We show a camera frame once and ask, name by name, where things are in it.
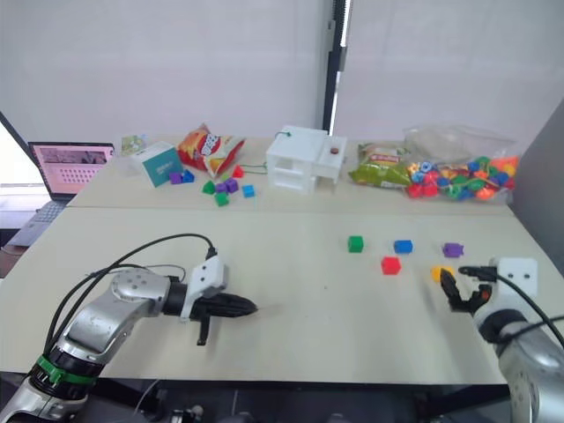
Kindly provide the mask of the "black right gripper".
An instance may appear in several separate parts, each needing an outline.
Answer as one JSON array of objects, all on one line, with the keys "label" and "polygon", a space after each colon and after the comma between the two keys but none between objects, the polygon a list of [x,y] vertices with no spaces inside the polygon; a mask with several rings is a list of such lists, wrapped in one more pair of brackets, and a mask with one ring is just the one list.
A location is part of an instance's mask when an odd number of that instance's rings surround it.
[{"label": "black right gripper", "polygon": [[[461,266],[458,268],[458,272],[476,279],[497,279],[498,276],[495,266]],[[458,313],[469,313],[470,315],[475,315],[481,307],[486,305],[493,292],[490,284],[479,284],[478,290],[473,291],[467,301],[463,300],[456,285],[455,277],[446,269],[441,269],[440,285],[447,297],[450,310]]]}]

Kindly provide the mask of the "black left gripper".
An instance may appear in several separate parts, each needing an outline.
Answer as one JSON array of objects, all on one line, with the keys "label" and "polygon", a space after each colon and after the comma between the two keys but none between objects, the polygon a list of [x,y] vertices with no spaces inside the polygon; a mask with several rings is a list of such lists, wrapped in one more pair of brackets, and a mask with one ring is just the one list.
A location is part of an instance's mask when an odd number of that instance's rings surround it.
[{"label": "black left gripper", "polygon": [[197,345],[207,344],[213,316],[237,318],[252,315],[256,311],[257,305],[252,300],[231,293],[219,293],[196,300],[191,310],[191,320],[200,323]]}]

